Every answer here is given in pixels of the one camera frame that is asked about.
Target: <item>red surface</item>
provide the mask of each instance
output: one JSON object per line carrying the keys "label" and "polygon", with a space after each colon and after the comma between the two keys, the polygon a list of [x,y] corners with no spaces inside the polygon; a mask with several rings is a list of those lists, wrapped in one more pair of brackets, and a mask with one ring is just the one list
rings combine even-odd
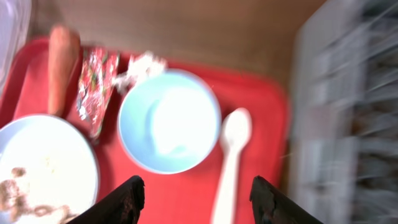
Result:
{"label": "red surface", "polygon": [[[47,39],[27,44],[16,55],[0,100],[0,128],[28,114],[46,113],[47,59]],[[120,72],[127,69],[128,60],[129,54],[121,55]],[[249,201],[253,178],[261,175],[273,184],[279,179],[288,118],[283,94],[273,83],[246,73],[177,62],[169,62],[169,67],[202,77],[215,92],[223,118],[238,107],[250,111],[253,131],[241,155],[235,223],[254,223]],[[87,136],[88,127],[80,121],[74,102],[80,70],[81,61],[74,69],[63,117]],[[219,145],[201,164],[181,174],[158,175],[142,170],[128,158],[119,142],[116,120],[122,99],[116,92],[112,95],[100,144],[95,146],[101,172],[98,200],[130,176],[139,175],[146,185],[140,224],[209,223],[223,160]]]}

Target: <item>metal dish rack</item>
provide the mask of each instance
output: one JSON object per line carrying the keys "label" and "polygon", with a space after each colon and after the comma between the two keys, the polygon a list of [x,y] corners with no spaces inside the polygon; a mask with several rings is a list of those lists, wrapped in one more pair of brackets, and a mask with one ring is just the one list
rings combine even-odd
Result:
{"label": "metal dish rack", "polygon": [[296,46],[290,196],[324,223],[398,223],[398,2],[330,0]]}

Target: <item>plate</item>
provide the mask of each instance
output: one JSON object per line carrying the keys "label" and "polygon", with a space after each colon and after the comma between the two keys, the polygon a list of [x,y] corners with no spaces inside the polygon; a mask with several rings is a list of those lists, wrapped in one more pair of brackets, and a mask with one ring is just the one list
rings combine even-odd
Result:
{"label": "plate", "polygon": [[[26,170],[32,205],[68,205],[71,213],[81,214],[96,201],[95,155],[78,130],[60,118],[27,116],[0,130],[0,181],[10,179],[14,167]],[[42,220],[23,215],[16,223]],[[9,213],[0,213],[0,223],[10,223]]]}
{"label": "plate", "polygon": [[119,136],[138,165],[176,174],[198,165],[220,131],[220,106],[207,84],[187,71],[170,69],[135,86],[119,111]]}

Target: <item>spoon head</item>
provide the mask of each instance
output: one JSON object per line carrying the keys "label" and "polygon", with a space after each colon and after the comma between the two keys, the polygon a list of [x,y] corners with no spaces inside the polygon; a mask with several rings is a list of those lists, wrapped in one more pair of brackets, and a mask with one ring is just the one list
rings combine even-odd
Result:
{"label": "spoon head", "polygon": [[251,137],[252,122],[245,108],[238,108],[224,120],[221,145],[224,153],[241,152]]}

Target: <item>brown wooden surface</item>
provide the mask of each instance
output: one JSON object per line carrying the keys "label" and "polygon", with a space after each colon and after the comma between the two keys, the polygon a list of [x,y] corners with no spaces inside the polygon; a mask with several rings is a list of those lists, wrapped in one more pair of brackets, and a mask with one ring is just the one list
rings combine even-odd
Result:
{"label": "brown wooden surface", "polygon": [[[289,92],[295,34],[324,2],[33,0],[30,31],[47,35],[64,22],[79,31],[83,43],[256,72]],[[288,158],[281,158],[285,168]],[[287,178],[284,169],[282,190]]]}

